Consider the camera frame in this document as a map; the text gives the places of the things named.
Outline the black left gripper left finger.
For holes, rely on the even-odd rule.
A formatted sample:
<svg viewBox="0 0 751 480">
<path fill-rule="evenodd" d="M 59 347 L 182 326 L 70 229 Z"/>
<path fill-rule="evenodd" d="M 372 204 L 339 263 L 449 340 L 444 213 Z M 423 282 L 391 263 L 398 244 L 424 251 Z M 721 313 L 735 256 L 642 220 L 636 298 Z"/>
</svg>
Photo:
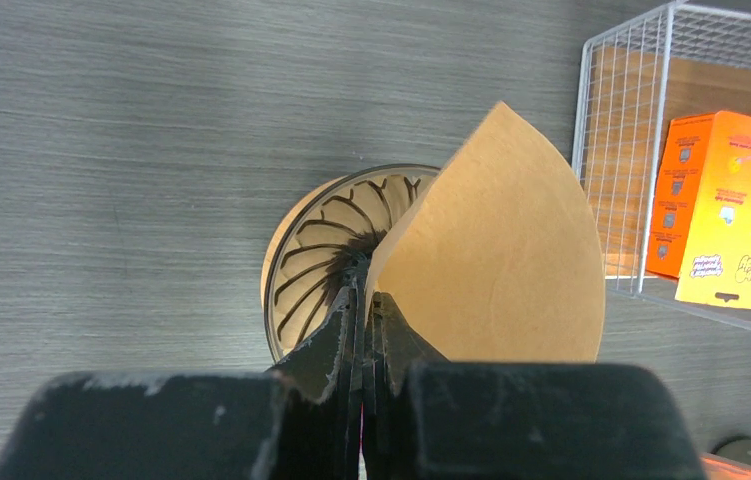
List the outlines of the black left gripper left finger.
<svg viewBox="0 0 751 480">
<path fill-rule="evenodd" d="M 355 479 L 359 279 L 263 373 L 72 372 L 31 397 L 0 479 Z"/>
</svg>

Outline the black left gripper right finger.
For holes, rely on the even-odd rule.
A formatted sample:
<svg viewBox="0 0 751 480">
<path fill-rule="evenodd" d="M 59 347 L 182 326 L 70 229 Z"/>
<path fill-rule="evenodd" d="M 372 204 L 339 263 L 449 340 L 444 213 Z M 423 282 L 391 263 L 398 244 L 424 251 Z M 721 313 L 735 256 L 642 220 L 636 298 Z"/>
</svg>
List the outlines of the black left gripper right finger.
<svg viewBox="0 0 751 480">
<path fill-rule="evenodd" d="M 362 454 L 371 479 L 702 479 L 683 416 L 650 370 L 449 362 L 376 294 Z"/>
</svg>

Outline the wooden ring holder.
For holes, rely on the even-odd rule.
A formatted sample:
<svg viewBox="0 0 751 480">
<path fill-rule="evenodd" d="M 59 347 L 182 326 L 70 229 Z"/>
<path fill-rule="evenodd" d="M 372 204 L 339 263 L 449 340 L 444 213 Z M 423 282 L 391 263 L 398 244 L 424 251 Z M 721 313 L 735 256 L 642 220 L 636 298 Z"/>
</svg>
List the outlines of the wooden ring holder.
<svg viewBox="0 0 751 480">
<path fill-rule="evenodd" d="M 332 179 L 320 185 L 319 187 L 307 193 L 285 214 L 283 219 L 280 221 L 280 223 L 276 227 L 274 233 L 271 236 L 271 239 L 269 240 L 267 249 L 265 251 L 263 265 L 261 268 L 259 298 L 260 298 L 261 311 L 263 313 L 268 312 L 266 299 L 265 299 L 265 290 L 269 284 L 269 276 L 270 276 L 270 273 L 272 272 L 272 261 L 278 249 L 280 248 L 281 241 L 283 240 L 284 235 L 286 234 L 287 230 L 289 229 L 293 221 L 296 219 L 298 214 L 302 210 L 305 210 L 307 206 L 309 205 L 309 203 L 315 197 L 318 197 L 319 195 L 321 195 L 325 190 L 332 189 L 334 184 L 341 183 L 344 180 L 345 180 L 344 176 L 337 177 L 335 179 Z"/>
</svg>

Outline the brown paper filter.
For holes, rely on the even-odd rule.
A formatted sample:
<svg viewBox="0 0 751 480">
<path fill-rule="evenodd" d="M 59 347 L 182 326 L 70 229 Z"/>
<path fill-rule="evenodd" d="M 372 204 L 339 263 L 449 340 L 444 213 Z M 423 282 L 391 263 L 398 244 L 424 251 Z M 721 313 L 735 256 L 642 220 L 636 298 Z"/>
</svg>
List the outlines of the brown paper filter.
<svg viewBox="0 0 751 480">
<path fill-rule="evenodd" d="M 592 362 L 605 319 L 593 211 L 569 164 L 496 104 L 376 248 L 369 293 L 451 361 Z"/>
</svg>

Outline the dark transparent dripper cone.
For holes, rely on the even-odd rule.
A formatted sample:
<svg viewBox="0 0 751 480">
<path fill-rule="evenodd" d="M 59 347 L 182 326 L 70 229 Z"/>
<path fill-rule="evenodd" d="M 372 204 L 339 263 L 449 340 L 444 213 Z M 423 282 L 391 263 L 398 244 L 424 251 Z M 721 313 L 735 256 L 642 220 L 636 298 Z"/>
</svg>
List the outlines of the dark transparent dripper cone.
<svg viewBox="0 0 751 480">
<path fill-rule="evenodd" d="M 321 326 L 347 270 L 379 243 L 436 178 L 434 166 L 398 163 L 344 176 L 293 221 L 272 261 L 263 313 L 279 361 Z"/>
</svg>

